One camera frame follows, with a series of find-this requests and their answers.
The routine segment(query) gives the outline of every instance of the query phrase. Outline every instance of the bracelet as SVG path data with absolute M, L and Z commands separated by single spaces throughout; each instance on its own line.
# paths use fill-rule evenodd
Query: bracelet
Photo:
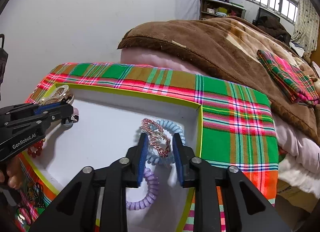
M 168 157 L 168 153 L 170 152 L 170 139 L 164 134 L 163 128 L 157 122 L 144 118 L 141 121 L 141 129 L 148 134 L 149 144 L 157 150 L 159 156 Z M 164 150 L 157 143 L 157 141 L 160 140 L 166 141 L 166 148 Z
M 44 142 L 45 142 L 45 138 L 43 138 L 39 142 L 36 142 L 32 146 L 30 146 L 28 148 L 28 150 L 27 150 L 28 155 L 31 155 L 32 158 L 36 158 L 37 156 L 40 156 L 41 152 L 42 152 L 42 146 L 43 146 Z
M 156 199 L 159 190 L 159 182 L 158 177 L 154 175 L 154 173 L 150 170 L 150 168 L 145 168 L 143 171 L 143 176 L 146 179 L 149 189 L 147 195 L 144 197 L 143 200 L 137 202 L 126 202 L 126 209 L 127 210 L 140 210 L 149 207 Z
M 186 138 L 183 134 L 183 130 L 175 122 L 161 119 L 161 120 L 157 120 L 156 123 L 158 125 L 160 125 L 161 127 L 163 127 L 163 129 L 169 131 L 171 134 L 179 133 L 182 144 L 183 145 L 186 144 Z M 152 130 L 157 129 L 157 127 L 154 125 L 150 126 L 150 128 Z M 152 151 L 148 152 L 147 161 L 148 161 L 148 163 L 151 163 L 152 165 L 156 165 L 156 164 L 162 165 L 162 164 L 175 163 L 174 156 L 172 153 L 170 155 L 168 155 L 167 158 L 162 158 L 160 156 L 155 155 Z

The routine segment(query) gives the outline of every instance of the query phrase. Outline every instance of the box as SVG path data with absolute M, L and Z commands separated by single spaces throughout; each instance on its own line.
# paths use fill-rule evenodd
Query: box
M 55 83 L 47 92 L 64 85 Z M 109 166 L 124 157 L 140 137 L 141 120 L 169 119 L 182 127 L 187 146 L 200 155 L 202 141 L 202 106 L 182 99 L 129 90 L 68 84 L 75 96 L 73 106 L 79 110 L 79 122 L 69 129 L 54 123 L 47 132 L 44 150 L 35 159 L 24 156 L 35 173 L 57 194 L 84 167 Z M 181 215 L 190 209 L 193 189 L 177 182 L 175 165 L 170 168 L 146 164 L 158 176 L 159 195 L 151 208 L 127 211 L 129 231 L 175 231 Z M 138 189 L 127 189 L 128 201 L 145 197 L 147 183 Z M 162 220 L 155 230 L 155 220 Z M 97 213 L 99 225 L 100 212 Z
M 218 12 L 221 12 L 221 13 L 227 13 L 228 12 L 228 10 L 227 9 L 225 9 L 224 7 L 219 7 L 218 8 Z

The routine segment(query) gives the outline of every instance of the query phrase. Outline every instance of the blue gripper pad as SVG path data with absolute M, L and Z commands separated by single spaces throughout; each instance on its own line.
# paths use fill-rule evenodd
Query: blue gripper pad
M 143 148 L 141 151 L 141 156 L 140 156 L 140 161 L 138 166 L 137 184 L 139 187 L 141 185 L 142 178 L 143 178 L 143 171 L 144 171 L 144 166 L 145 166 L 147 153 L 148 153 L 148 145 L 149 145 L 149 139 L 148 139 L 148 135 L 146 135 L 143 142 Z
M 56 106 L 59 106 L 60 104 L 61 104 L 61 102 L 56 102 L 56 103 L 51 103 L 51 104 L 39 106 L 38 109 L 34 111 L 35 115 L 41 114 L 42 112 L 47 111 L 47 110 L 54 108 Z
M 180 182 L 180 186 L 183 186 L 183 166 L 179 154 L 179 150 L 177 147 L 177 141 L 175 137 L 172 137 L 172 149 L 173 149 L 173 155 L 174 155 L 174 160 L 176 162 L 176 168 L 177 168 L 177 174 L 178 174 L 178 181 Z

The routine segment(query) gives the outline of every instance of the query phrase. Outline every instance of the bedding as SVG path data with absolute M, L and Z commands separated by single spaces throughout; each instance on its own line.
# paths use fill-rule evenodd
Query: bedding
M 303 61 L 290 48 L 238 17 L 201 21 L 151 22 L 130 30 L 118 48 L 162 51 L 209 76 L 243 84 L 266 94 L 272 112 L 317 144 L 320 115 L 291 103 L 258 62 L 256 52 L 272 52 L 299 67 Z
M 315 71 L 317 73 L 317 77 L 320 77 L 320 68 L 319 68 L 318 64 L 313 61 L 312 67 L 315 69 Z
M 256 21 L 256 26 L 265 33 L 289 46 L 291 35 L 286 31 L 283 25 L 273 16 L 261 16 Z
M 303 49 L 303 48 L 300 48 L 300 47 L 298 47 L 298 46 L 295 46 L 295 44 L 294 44 L 292 41 L 289 43 L 289 45 L 290 45 L 290 47 L 291 47 L 292 49 L 294 49 L 294 50 L 296 51 L 296 53 L 297 53 L 300 57 L 303 56 L 303 54 L 304 54 L 304 49 Z
M 122 49 L 120 61 L 125 64 L 145 64 L 156 67 L 167 67 L 173 70 L 205 75 L 203 71 L 197 69 L 187 61 L 182 61 L 164 52 L 139 47 Z M 313 173 L 319 173 L 319 146 L 303 132 L 283 121 L 278 115 L 272 113 L 272 117 L 278 145 L 296 157 L 297 162 L 301 163 L 304 168 Z
M 278 171 L 278 179 L 303 192 L 312 193 L 316 199 L 320 198 L 320 173 L 308 171 L 290 154 L 279 163 Z

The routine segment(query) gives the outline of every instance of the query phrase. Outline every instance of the bed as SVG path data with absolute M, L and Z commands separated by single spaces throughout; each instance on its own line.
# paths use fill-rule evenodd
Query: bed
M 311 212 L 320 198 L 320 106 L 291 103 L 257 59 L 265 50 L 316 77 L 309 65 L 280 41 L 238 17 L 204 21 L 151 22 L 130 30 L 120 42 L 121 63 L 145 64 L 235 82 L 266 94 L 278 146 L 278 193 Z M 289 193 L 298 189 L 302 194 Z M 303 197 L 310 202 L 306 204 Z

